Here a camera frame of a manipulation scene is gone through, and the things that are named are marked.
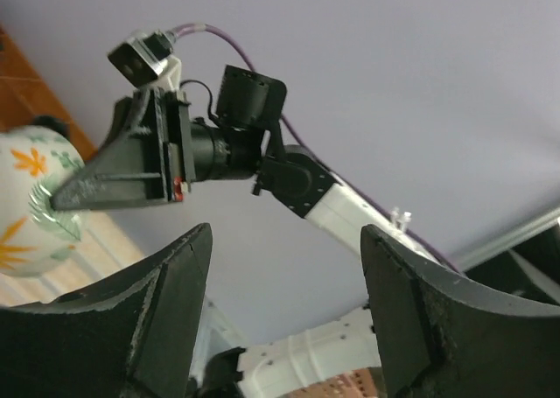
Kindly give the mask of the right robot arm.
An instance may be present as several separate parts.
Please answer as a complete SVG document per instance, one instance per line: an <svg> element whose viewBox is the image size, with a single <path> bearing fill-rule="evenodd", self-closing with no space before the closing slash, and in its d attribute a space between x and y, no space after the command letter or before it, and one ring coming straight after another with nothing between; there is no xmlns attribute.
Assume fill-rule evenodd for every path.
<svg viewBox="0 0 560 398"><path fill-rule="evenodd" d="M303 145L284 145L280 129L287 93L280 81L226 66L216 113L210 92L208 118L190 120L181 88L153 81L115 104L112 127L103 146L53 194L56 211L108 210L158 206L182 201L182 185L209 180L256 177L253 194L270 192L300 218L312 221L360 254L360 231L376 223L410 250L446 265L431 247L406 234L405 214L389 216L350 184L332 173ZM259 360L256 350L229 350L211 358L207 374L245 397L277 397L293 390L319 388L339 373L380 366L358 362L344 368L342 354L323 359L318 346L327 337L309 331L273 343Z"/></svg>

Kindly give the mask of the yellow floral bowl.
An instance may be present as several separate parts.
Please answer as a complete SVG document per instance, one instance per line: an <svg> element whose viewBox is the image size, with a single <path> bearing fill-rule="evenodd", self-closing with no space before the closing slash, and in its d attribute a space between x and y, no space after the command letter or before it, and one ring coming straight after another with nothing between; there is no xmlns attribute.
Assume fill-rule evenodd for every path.
<svg viewBox="0 0 560 398"><path fill-rule="evenodd" d="M39 126L1 134L1 273L34 277L76 252L85 218L53 210L50 198L84 166L62 135Z"/></svg>

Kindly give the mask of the white wire dish rack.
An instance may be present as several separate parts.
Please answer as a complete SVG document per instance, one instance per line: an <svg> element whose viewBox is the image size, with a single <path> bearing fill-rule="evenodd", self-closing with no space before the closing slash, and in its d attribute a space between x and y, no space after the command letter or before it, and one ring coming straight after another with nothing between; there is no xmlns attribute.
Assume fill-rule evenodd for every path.
<svg viewBox="0 0 560 398"><path fill-rule="evenodd" d="M1 276L1 304L51 302L140 261L144 252L105 213L87 217L83 242L56 269L40 277Z"/></svg>

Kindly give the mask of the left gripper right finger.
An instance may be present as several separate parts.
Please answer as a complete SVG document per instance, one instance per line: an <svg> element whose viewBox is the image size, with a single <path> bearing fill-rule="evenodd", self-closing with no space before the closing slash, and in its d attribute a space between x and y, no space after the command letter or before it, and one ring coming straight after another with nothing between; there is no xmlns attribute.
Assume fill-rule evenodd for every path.
<svg viewBox="0 0 560 398"><path fill-rule="evenodd" d="M559 308L477 283L360 231L369 309L390 397L557 397Z"/></svg>

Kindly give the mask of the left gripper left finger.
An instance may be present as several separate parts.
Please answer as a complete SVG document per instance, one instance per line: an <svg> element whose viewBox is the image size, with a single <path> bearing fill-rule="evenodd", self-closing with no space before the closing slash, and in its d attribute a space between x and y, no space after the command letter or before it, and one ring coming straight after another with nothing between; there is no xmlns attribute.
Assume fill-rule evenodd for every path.
<svg viewBox="0 0 560 398"><path fill-rule="evenodd" d="M50 303L2 308L2 396L186 396L212 247L202 223Z"/></svg>

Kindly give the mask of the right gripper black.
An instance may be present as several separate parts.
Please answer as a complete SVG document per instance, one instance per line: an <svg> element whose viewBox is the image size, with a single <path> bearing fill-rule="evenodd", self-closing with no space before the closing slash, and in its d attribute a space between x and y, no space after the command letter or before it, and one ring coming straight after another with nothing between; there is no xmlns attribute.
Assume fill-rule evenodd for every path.
<svg viewBox="0 0 560 398"><path fill-rule="evenodd" d="M98 151L53 192L52 208L151 206L169 201L170 193L172 201L182 201L195 179L189 107L184 92L162 89L137 90L117 101Z"/></svg>

